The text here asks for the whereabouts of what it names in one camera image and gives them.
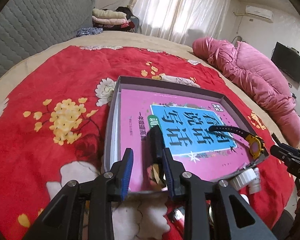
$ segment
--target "folded blanket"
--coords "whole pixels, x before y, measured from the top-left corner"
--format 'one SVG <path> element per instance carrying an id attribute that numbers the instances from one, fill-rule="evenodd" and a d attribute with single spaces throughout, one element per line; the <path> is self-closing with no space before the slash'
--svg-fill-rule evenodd
<path id="1" fill-rule="evenodd" d="M 101 19 L 92 15 L 92 21 L 95 23 L 105 24 L 105 25 L 121 25 L 127 22 L 127 19 Z"/>
<path id="2" fill-rule="evenodd" d="M 104 11 L 96 8 L 92 10 L 92 15 L 99 19 L 125 19 L 127 16 L 123 12 L 114 12 L 111 10 Z"/>

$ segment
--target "gray quilted headboard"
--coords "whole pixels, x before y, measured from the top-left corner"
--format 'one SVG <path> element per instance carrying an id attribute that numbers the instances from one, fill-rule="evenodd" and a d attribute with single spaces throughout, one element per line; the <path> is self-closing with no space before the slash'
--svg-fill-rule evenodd
<path id="1" fill-rule="evenodd" d="M 10 0 L 0 13 L 0 77 L 23 59 L 92 27 L 95 0 Z"/>

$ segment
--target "bottle cap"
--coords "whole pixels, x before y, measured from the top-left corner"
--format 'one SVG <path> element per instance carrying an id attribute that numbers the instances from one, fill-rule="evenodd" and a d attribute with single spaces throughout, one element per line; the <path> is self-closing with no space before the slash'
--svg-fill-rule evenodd
<path id="1" fill-rule="evenodd" d="M 230 184 L 235 190 L 240 190 L 247 186 L 250 182 L 252 182 L 256 178 L 256 174 L 253 169 L 247 169 L 246 171 L 240 173 L 238 176 L 234 177 L 230 180 Z"/>

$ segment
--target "wristwatch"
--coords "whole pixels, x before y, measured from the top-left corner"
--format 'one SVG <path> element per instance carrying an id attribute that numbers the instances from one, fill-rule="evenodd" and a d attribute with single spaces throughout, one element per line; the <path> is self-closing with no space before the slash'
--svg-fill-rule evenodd
<path id="1" fill-rule="evenodd" d="M 234 126 L 212 125 L 209 127 L 211 132 L 229 132 L 239 135 L 249 143 L 249 151 L 253 159 L 256 160 L 265 150 L 263 139 L 257 135 L 253 135 L 245 130 Z"/>

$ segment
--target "white curtain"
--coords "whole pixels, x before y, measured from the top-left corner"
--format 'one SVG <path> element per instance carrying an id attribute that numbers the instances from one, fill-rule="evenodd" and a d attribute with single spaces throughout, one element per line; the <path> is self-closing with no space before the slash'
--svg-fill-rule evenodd
<path id="1" fill-rule="evenodd" d="M 133 0 L 141 33 L 191 46 L 200 37 L 218 38 L 230 0 Z"/>

